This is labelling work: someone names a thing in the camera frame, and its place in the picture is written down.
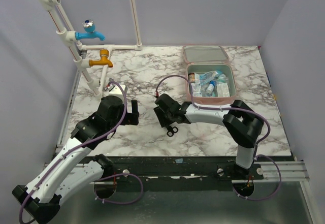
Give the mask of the metal scissors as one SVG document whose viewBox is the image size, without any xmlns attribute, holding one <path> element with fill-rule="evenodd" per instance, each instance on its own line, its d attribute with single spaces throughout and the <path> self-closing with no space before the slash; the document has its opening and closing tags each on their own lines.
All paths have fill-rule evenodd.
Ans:
<svg viewBox="0 0 325 224">
<path fill-rule="evenodd" d="M 176 126 L 171 126 L 171 125 L 167 126 L 166 129 L 167 129 L 167 136 L 168 137 L 174 136 L 179 131 Z"/>
</svg>

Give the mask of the alcohol pad packets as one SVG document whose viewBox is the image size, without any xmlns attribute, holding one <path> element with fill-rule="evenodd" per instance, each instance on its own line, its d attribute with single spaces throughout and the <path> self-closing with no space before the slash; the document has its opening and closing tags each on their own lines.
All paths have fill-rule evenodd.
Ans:
<svg viewBox="0 0 325 224">
<path fill-rule="evenodd" d="M 202 87 L 200 82 L 195 81 L 191 82 L 191 90 L 192 90 L 192 96 L 193 97 L 202 97 Z"/>
</svg>

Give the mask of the brown medicine bottle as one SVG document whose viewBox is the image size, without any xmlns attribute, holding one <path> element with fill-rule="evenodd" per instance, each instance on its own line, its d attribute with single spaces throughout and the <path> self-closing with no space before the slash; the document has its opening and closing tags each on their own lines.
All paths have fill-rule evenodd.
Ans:
<svg viewBox="0 0 325 224">
<path fill-rule="evenodd" d="M 189 82 L 195 82 L 197 80 L 196 73 L 189 73 L 188 74 L 188 80 L 189 80 Z"/>
</svg>

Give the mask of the blue capped small bottle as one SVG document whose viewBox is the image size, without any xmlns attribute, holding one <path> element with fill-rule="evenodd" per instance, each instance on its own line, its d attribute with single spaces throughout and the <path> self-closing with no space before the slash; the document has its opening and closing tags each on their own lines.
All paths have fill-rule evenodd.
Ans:
<svg viewBox="0 0 325 224">
<path fill-rule="evenodd" d="M 206 89 L 206 93 L 207 94 L 212 94 L 215 87 L 216 87 L 216 85 L 217 85 L 217 81 L 216 80 L 211 80 L 209 82 L 209 85 L 208 85 L 207 89 Z"/>
</svg>

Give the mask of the blue wipes packet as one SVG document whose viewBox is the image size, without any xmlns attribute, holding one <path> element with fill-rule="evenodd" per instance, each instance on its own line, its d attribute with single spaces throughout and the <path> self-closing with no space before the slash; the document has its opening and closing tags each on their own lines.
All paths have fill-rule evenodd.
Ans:
<svg viewBox="0 0 325 224">
<path fill-rule="evenodd" d="M 211 80 L 213 80 L 215 77 L 219 77 L 222 74 L 222 71 L 220 70 L 214 70 L 214 71 L 209 71 L 204 74 L 199 74 L 200 78 L 200 83 L 206 84 L 209 83 Z"/>
</svg>

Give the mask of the clear bag teal pads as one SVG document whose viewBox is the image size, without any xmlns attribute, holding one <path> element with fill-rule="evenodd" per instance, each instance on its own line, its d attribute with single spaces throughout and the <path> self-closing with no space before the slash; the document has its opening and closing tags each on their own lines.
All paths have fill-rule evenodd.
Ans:
<svg viewBox="0 0 325 224">
<path fill-rule="evenodd" d="M 216 91 L 219 98 L 230 97 L 229 86 L 226 82 L 217 82 Z"/>
</svg>

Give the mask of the pink medicine kit case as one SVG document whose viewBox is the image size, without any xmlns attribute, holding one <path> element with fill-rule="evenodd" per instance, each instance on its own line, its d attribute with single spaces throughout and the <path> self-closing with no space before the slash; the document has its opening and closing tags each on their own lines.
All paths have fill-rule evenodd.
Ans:
<svg viewBox="0 0 325 224">
<path fill-rule="evenodd" d="M 187 45 L 183 49 L 187 97 L 202 105 L 231 104 L 237 95 L 234 73 L 224 49 L 216 45 Z"/>
</svg>

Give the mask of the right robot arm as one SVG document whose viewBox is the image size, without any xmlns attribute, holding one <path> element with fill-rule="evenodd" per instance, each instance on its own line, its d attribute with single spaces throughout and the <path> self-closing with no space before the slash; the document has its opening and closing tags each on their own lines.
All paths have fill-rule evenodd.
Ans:
<svg viewBox="0 0 325 224">
<path fill-rule="evenodd" d="M 262 132 L 264 121 L 243 101 L 235 100 L 230 105 L 206 106 L 192 102 L 178 103 L 167 94 L 161 94 L 155 100 L 154 112 L 161 127 L 165 127 L 168 136 L 173 136 L 177 124 L 208 123 L 223 126 L 237 143 L 237 156 L 234 175 L 245 179 L 252 173 L 257 138 Z"/>
</svg>

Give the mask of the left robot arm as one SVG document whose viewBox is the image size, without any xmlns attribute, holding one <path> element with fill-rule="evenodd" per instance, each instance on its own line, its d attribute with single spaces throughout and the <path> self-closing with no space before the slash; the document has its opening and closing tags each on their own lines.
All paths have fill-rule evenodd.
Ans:
<svg viewBox="0 0 325 224">
<path fill-rule="evenodd" d="M 116 173 L 113 162 L 98 154 L 81 170 L 72 173 L 75 166 L 100 143 L 114 135 L 120 125 L 138 125 L 137 100 L 131 101 L 128 112 L 126 96 L 113 95 L 101 99 L 98 109 L 78 122 L 59 154 L 27 185 L 17 185 L 12 195 L 20 203 L 19 222 L 23 213 L 30 216 L 30 223 L 48 223 L 59 212 L 63 203 L 93 181 L 106 181 L 129 176 L 123 171 Z"/>
</svg>

